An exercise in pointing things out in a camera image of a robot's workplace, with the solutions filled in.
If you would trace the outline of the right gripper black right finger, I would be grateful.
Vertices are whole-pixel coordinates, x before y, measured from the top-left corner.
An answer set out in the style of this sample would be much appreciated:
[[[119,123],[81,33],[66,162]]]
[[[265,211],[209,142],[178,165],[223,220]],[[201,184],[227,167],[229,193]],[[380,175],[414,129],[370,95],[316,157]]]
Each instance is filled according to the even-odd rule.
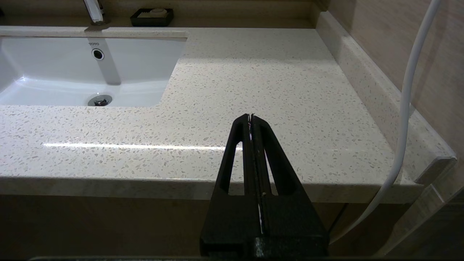
[[[270,125],[252,116],[260,236],[256,257],[324,257],[329,236]]]

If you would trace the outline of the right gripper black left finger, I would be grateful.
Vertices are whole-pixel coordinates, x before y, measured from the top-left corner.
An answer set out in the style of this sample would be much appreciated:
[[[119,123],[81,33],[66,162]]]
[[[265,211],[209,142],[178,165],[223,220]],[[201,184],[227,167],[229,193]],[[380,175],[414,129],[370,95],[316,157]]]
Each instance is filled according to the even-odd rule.
[[[243,195],[230,195],[238,143],[242,143]],[[200,235],[203,256],[250,256],[252,241],[261,235],[257,178],[250,138],[250,115],[234,120]]]

